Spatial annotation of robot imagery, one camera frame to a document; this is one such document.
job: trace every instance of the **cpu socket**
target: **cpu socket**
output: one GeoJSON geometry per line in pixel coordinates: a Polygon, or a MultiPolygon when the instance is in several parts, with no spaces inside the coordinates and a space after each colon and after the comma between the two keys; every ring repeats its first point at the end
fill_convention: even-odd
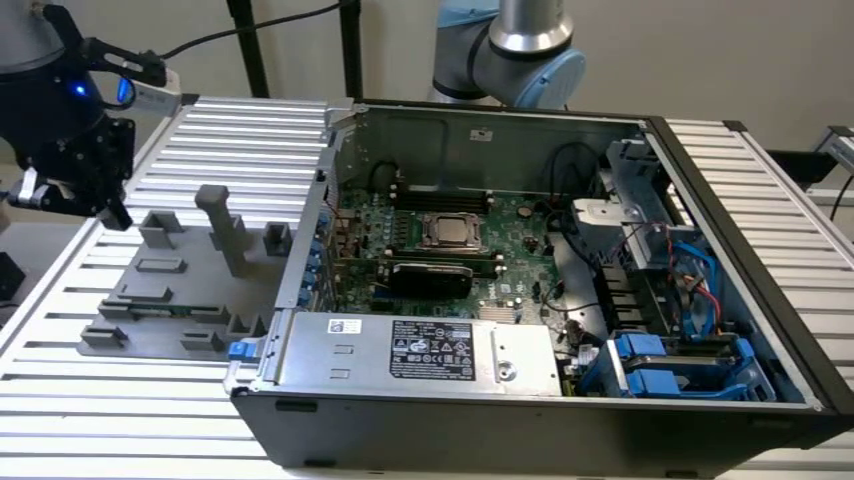
{"type": "Polygon", "coordinates": [[[425,250],[477,252],[480,219],[471,213],[427,213],[421,219],[421,244],[425,250]]]}

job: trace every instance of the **warning label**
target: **warning label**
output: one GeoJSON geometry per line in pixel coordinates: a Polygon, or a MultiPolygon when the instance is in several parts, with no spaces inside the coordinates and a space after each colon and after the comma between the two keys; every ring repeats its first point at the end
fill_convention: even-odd
{"type": "Polygon", "coordinates": [[[395,378],[475,380],[471,324],[395,320],[389,372],[395,378]]]}

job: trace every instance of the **blue led light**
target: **blue led light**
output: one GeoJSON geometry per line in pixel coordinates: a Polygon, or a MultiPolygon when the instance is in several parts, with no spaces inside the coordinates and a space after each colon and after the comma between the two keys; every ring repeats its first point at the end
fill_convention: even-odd
{"type": "Polygon", "coordinates": [[[118,80],[118,89],[116,91],[116,101],[118,103],[125,103],[128,101],[128,97],[130,96],[130,92],[132,92],[132,85],[130,82],[126,78],[121,78],[118,80]]]}

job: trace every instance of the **blue cable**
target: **blue cable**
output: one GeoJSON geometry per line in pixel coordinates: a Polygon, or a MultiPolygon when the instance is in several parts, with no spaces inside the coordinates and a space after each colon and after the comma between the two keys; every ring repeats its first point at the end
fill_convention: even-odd
{"type": "MultiPolygon", "coordinates": [[[[705,262],[705,265],[708,266],[708,293],[711,293],[711,295],[715,298],[717,298],[717,262],[715,261],[713,258],[705,255],[693,245],[689,245],[684,242],[675,242],[672,246],[673,248],[677,248],[692,257],[696,257],[703,262],[705,262]]],[[[713,309],[713,306],[709,305],[708,316],[705,319],[705,323],[703,324],[703,329],[700,331],[701,337],[707,337],[711,334],[713,325],[715,325],[715,309],[713,309]]]]}

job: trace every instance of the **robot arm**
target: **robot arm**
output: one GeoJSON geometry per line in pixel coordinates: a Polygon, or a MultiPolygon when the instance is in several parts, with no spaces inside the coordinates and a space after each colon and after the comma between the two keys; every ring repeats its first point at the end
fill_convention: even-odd
{"type": "Polygon", "coordinates": [[[585,65],[571,40],[563,0],[445,0],[431,100],[561,109],[585,65]]]}
{"type": "Polygon", "coordinates": [[[24,170],[2,196],[12,206],[97,216],[106,228],[126,230],[134,124],[105,111],[126,109],[133,98],[106,103],[89,72],[162,86],[161,59],[84,39],[64,7],[29,0],[0,2],[0,45],[0,137],[24,170]]]}

